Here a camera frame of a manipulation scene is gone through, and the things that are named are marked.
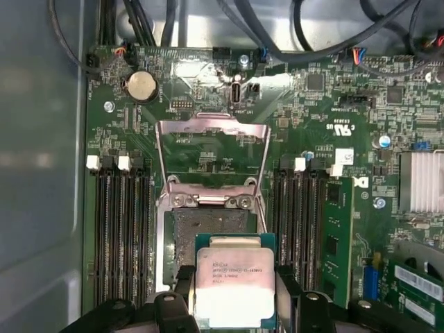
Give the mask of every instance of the usb port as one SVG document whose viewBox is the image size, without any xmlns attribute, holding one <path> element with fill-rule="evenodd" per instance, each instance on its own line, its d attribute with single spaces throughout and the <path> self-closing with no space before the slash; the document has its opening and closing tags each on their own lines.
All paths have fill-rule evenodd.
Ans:
<svg viewBox="0 0 444 333">
<path fill-rule="evenodd" d="M 231 84 L 231 102 L 239 103 L 241 101 L 241 84 L 233 82 Z"/>
</svg>

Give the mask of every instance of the white sticker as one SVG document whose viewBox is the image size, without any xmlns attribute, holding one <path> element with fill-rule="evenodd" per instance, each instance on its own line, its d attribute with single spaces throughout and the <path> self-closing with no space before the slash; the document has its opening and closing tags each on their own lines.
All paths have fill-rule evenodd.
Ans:
<svg viewBox="0 0 444 333">
<path fill-rule="evenodd" d="M 415 302 L 412 302 L 410 299 L 405 299 L 405 307 L 409 311 L 413 312 L 419 318 L 423 319 L 426 323 L 429 323 L 433 327 L 435 326 L 435 316 L 428 312 L 426 309 L 423 309 Z"/>
<path fill-rule="evenodd" d="M 426 279 L 410 273 L 407 269 L 403 269 L 399 266 L 395 266 L 395 277 L 411 285 L 413 288 L 417 288 L 417 290 L 435 298 L 436 300 L 440 302 L 443 301 L 443 288 L 437 284 L 429 282 Z"/>
<path fill-rule="evenodd" d="M 353 165 L 355 150 L 353 148 L 336 148 L 334 163 L 339 165 Z"/>
</svg>

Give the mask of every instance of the blue connector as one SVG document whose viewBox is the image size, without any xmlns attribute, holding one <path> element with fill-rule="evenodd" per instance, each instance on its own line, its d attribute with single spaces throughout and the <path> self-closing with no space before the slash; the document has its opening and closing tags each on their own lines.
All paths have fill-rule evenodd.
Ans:
<svg viewBox="0 0 444 333">
<path fill-rule="evenodd" d="M 364 268 L 364 298 L 368 300 L 377 299 L 377 282 L 379 279 L 379 271 L 373 266 Z"/>
<path fill-rule="evenodd" d="M 412 144 L 412 149 L 414 151 L 428 151 L 431 149 L 431 144 L 429 141 L 415 142 Z"/>
</svg>

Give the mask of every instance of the screw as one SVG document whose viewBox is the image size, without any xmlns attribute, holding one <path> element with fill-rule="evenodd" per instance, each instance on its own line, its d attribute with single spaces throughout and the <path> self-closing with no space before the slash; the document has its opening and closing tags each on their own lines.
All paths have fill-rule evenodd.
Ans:
<svg viewBox="0 0 444 333">
<path fill-rule="evenodd" d="M 241 65 L 242 67 L 247 67 L 249 63 L 250 57 L 248 57 L 248 55 L 243 54 L 239 57 L 239 65 Z"/>
<path fill-rule="evenodd" d="M 251 206 L 250 198 L 242 198 L 240 201 L 240 206 L 244 209 L 247 209 Z"/>
<path fill-rule="evenodd" d="M 383 198 L 375 198 L 373 201 L 373 207 L 377 210 L 381 210 L 386 207 L 386 201 Z"/>
<path fill-rule="evenodd" d="M 114 111 L 114 108 L 116 107 L 116 105 L 113 103 L 113 102 L 111 102 L 111 101 L 106 101 L 104 104 L 103 104 L 103 109 L 106 111 L 106 112 L 108 112 L 108 113 L 111 113 L 112 111 Z"/>
<path fill-rule="evenodd" d="M 363 307 L 364 309 L 370 309 L 372 307 L 372 305 L 369 302 L 367 302 L 366 300 L 360 300 L 358 302 L 358 305 L 360 307 Z"/>
<path fill-rule="evenodd" d="M 180 206 L 183 204 L 183 198 L 181 196 L 175 196 L 174 197 L 174 205 Z"/>
<path fill-rule="evenodd" d="M 319 296 L 318 296 L 317 294 L 315 294 L 315 293 L 308 293 L 308 294 L 307 294 L 307 298 L 308 298 L 309 300 L 318 300 L 318 299 L 319 299 Z"/>
</svg>

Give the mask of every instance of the capacitor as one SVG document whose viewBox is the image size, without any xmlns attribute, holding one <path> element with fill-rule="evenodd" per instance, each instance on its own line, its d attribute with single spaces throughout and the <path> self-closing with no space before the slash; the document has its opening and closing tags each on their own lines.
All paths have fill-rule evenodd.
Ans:
<svg viewBox="0 0 444 333">
<path fill-rule="evenodd" d="M 424 75 L 425 82 L 432 83 L 434 77 L 433 74 L 429 71 Z"/>
<path fill-rule="evenodd" d="M 138 103 L 152 101 L 159 92 L 157 81 L 147 71 L 132 73 L 125 82 L 125 88 Z"/>
<path fill-rule="evenodd" d="M 382 208 L 386 207 L 386 201 L 383 198 L 375 198 L 373 200 L 373 207 L 377 210 L 381 210 Z"/>
<path fill-rule="evenodd" d="M 312 151 L 307 151 L 305 153 L 305 159 L 307 161 L 311 161 L 312 159 L 314 159 L 314 153 Z"/>
<path fill-rule="evenodd" d="M 381 135 L 378 139 L 378 144 L 380 148 L 388 148 L 391 144 L 391 139 L 388 135 Z"/>
</svg>

